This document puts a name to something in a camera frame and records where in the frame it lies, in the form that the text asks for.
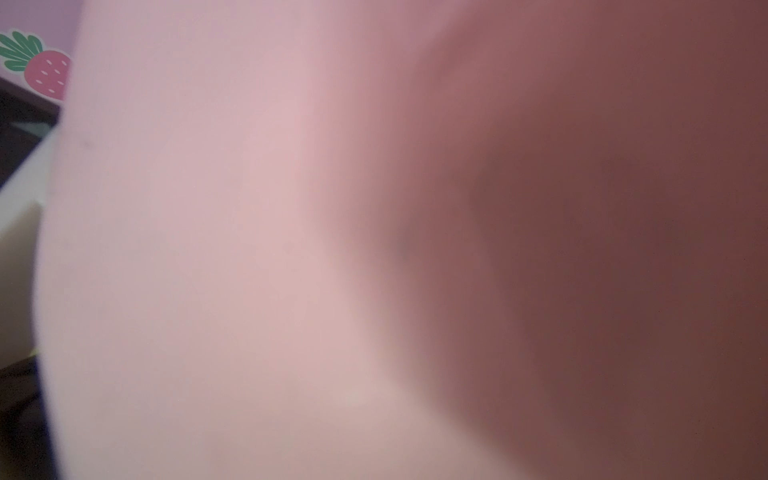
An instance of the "strawberry illustration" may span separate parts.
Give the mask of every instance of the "strawberry illustration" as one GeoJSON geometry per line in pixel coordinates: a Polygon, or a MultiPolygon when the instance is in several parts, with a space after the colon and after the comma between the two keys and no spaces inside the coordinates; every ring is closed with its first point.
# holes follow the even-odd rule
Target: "strawberry illustration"
{"type": "Polygon", "coordinates": [[[24,72],[29,87],[46,97],[64,99],[67,74],[71,60],[56,50],[45,50],[39,38],[11,33],[13,39],[0,34],[0,56],[7,58],[3,65],[10,71],[24,72]]]}

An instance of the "strawberry leaf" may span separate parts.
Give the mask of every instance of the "strawberry leaf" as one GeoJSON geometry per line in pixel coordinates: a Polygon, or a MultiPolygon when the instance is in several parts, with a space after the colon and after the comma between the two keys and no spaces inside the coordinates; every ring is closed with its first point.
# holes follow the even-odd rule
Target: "strawberry leaf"
{"type": "Polygon", "coordinates": [[[37,38],[34,35],[29,35],[27,40],[29,40],[29,43],[34,47],[32,53],[36,55],[43,52],[43,42],[40,41],[40,38],[37,38]]]}
{"type": "Polygon", "coordinates": [[[32,50],[27,46],[27,38],[22,35],[20,31],[14,31],[11,35],[13,35],[14,40],[16,40],[16,43],[19,47],[22,48],[22,51],[29,55],[30,57],[34,57],[35,55],[32,53],[32,50]]]}
{"type": "Polygon", "coordinates": [[[19,60],[6,60],[3,65],[10,71],[24,71],[27,68],[27,62],[19,60]]]}
{"type": "Polygon", "coordinates": [[[22,61],[29,60],[29,58],[26,58],[22,54],[18,53],[16,50],[11,50],[10,48],[3,48],[3,47],[0,47],[0,56],[10,58],[11,60],[22,60],[22,61]]]}
{"type": "Polygon", "coordinates": [[[18,53],[19,53],[21,56],[23,56],[24,58],[31,58],[31,56],[30,56],[30,55],[28,55],[28,54],[24,53],[24,51],[22,50],[22,48],[21,48],[21,47],[19,47],[19,46],[16,44],[16,42],[15,42],[15,41],[11,40],[10,38],[8,38],[8,37],[7,37],[7,36],[5,36],[5,35],[0,35],[0,43],[2,43],[3,45],[5,45],[6,47],[10,48],[11,50],[18,52],[18,53]]]}

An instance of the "pink strawberry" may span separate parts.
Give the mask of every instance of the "pink strawberry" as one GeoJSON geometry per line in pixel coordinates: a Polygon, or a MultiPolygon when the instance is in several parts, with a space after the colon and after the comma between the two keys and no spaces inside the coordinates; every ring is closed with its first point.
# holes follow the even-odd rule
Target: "pink strawberry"
{"type": "Polygon", "coordinates": [[[34,35],[24,36],[19,31],[0,35],[0,55],[6,57],[3,65],[10,71],[24,72],[24,79],[34,91],[55,98],[64,99],[67,86],[67,74],[71,60],[59,51],[45,50],[39,38],[34,35]]]}

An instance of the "human skin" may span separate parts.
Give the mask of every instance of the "human skin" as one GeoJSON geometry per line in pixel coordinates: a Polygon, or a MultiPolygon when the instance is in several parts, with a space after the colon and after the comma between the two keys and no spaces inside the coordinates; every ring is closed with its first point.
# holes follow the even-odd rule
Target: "human skin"
{"type": "Polygon", "coordinates": [[[765,477],[766,20],[87,3],[35,304],[67,478],[765,477]]]}

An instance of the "skin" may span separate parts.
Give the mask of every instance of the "skin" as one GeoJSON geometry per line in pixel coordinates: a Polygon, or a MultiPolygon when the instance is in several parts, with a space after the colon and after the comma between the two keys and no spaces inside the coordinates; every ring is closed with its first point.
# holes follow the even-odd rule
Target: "skin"
{"type": "Polygon", "coordinates": [[[65,474],[765,477],[767,19],[86,4],[35,304],[65,474]]]}

